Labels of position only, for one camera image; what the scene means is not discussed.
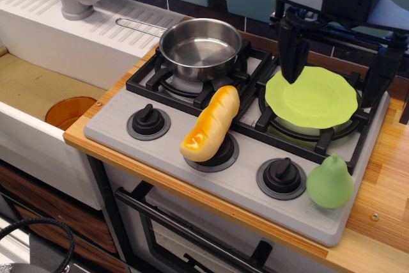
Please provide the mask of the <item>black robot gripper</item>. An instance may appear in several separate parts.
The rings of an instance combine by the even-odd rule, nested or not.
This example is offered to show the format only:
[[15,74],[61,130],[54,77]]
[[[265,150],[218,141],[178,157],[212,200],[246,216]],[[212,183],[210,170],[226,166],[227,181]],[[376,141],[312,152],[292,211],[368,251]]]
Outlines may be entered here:
[[388,42],[369,67],[362,108],[375,107],[403,62],[408,41],[408,10],[393,0],[275,0],[271,28],[278,31],[282,76],[294,83],[304,69],[309,42],[341,40]]

